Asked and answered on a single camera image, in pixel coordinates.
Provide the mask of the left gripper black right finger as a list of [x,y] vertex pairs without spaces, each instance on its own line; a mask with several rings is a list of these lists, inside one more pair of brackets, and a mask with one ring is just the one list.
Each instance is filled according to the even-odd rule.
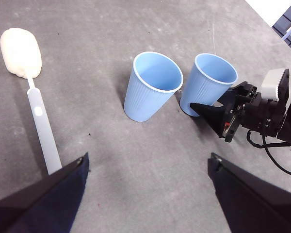
[[216,153],[208,159],[217,199],[233,233],[291,233],[291,193]]

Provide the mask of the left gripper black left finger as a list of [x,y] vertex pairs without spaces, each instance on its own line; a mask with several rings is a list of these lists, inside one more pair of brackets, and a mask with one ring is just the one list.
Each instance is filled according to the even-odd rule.
[[68,233],[84,195],[88,154],[0,200],[0,233]]

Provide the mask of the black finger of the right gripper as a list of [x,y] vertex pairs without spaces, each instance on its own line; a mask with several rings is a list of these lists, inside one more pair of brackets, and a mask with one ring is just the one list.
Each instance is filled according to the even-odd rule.
[[219,138],[223,137],[224,126],[227,122],[227,112],[224,105],[216,107],[201,103],[190,103],[190,107],[207,122]]
[[247,96],[248,91],[245,87],[248,85],[247,81],[240,83],[235,87],[230,87],[219,99],[218,102],[221,104],[234,104],[236,101],[236,96]]

